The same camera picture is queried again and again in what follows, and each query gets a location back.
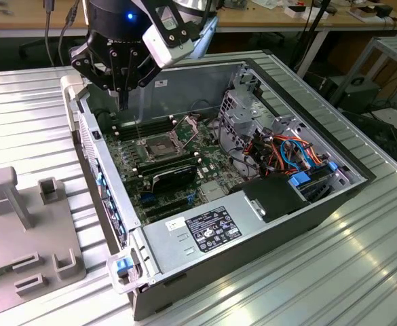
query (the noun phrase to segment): motherboard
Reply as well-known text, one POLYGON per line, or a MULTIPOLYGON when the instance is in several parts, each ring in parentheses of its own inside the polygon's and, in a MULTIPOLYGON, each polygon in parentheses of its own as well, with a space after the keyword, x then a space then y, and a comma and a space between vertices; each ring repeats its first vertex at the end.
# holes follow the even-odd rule
POLYGON ((245 181, 221 151, 215 133, 212 120, 186 115, 117 126, 105 135, 144 225, 226 196, 245 181))

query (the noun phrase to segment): blue cable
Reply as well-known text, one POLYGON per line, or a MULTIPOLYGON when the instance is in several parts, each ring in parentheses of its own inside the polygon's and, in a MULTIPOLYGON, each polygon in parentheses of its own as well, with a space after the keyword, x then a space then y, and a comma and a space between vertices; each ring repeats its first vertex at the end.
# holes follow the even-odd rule
POLYGON ((284 143, 285 143, 286 141, 283 141, 282 142, 282 144, 281 144, 281 146, 280 146, 280 153, 281 153, 281 156, 282 156, 282 159, 285 161, 285 163, 287 163, 288 165, 291 165, 291 166, 294 166, 297 170, 298 170, 298 172, 299 172, 299 167, 295 164, 295 163, 292 163, 291 161, 289 161, 288 159, 287 159, 287 157, 286 157, 286 154, 284 153, 284 143))
POLYGON ((282 159, 283 159, 287 164, 289 164, 289 165, 291 165, 291 166, 294 166, 298 171, 300 171, 300 170, 299 170, 299 167, 298 167, 295 163, 290 162, 290 161, 287 159, 286 154, 284 153, 284 143, 287 142, 287 141, 290 142, 290 143, 294 143, 294 144, 301 150, 302 155, 303 155, 304 158, 307 160, 307 162, 308 162, 308 164, 309 164, 310 166, 314 166, 314 167, 317 166, 316 163, 314 163, 314 161, 307 155, 307 153, 305 152, 305 150, 304 150, 302 144, 300 144, 298 141, 295 141, 295 140, 293 140, 293 139, 288 139, 288 140, 286 140, 286 141, 283 141, 282 144, 281 144, 281 146, 280 146, 280 152, 281 152, 282 159))

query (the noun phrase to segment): white label sticker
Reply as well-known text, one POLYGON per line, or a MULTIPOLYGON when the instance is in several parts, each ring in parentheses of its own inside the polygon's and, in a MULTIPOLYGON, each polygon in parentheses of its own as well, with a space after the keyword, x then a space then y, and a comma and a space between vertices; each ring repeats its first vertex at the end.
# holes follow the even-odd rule
POLYGON ((155 81, 155 87, 165 87, 168 85, 168 79, 155 81))
POLYGON ((177 217, 176 219, 172 219, 171 221, 165 222, 165 225, 168 231, 174 231, 183 226, 186 226, 185 218, 183 216, 177 217))

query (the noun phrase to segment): blue plastic latch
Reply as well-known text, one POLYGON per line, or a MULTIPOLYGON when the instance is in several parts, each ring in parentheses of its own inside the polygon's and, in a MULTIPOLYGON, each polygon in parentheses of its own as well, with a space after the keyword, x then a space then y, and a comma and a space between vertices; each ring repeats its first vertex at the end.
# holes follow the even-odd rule
POLYGON ((331 169, 331 170, 333 170, 333 171, 335 171, 335 170, 337 170, 339 167, 335 164, 335 162, 333 162, 333 161, 330 161, 329 163, 328 163, 328 166, 329 166, 329 168, 331 169))
POLYGON ((96 180, 97 185, 100 185, 100 182, 101 182, 101 181, 102 181, 102 173, 99 172, 99 173, 97 174, 97 180, 96 180))
POLYGON ((133 260, 131 257, 119 259, 117 262, 117 272, 125 272, 133 267, 133 260))
POLYGON ((290 178, 290 181, 295 187, 297 187, 298 185, 302 185, 303 183, 308 182, 310 180, 311 179, 308 177, 307 173, 305 172, 295 173, 290 178))

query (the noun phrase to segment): electronic device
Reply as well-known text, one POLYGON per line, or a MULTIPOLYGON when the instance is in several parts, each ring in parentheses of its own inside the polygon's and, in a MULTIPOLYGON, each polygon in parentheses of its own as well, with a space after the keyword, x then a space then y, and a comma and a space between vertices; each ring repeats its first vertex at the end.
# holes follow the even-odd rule
POLYGON ((107 270, 135 320, 313 229, 375 178, 251 59, 164 69, 121 112, 62 83, 77 94, 64 100, 108 225, 107 270))
POLYGON ((380 18, 388 17, 393 11, 393 7, 391 5, 376 5, 376 16, 380 18))
MULTIPOLYGON (((329 101, 344 79, 345 76, 326 78, 325 82, 320 86, 319 94, 329 101)), ((377 97, 380 90, 380 86, 369 78, 357 75, 336 102, 335 107, 352 113, 366 113, 368 112, 368 106, 377 97)))

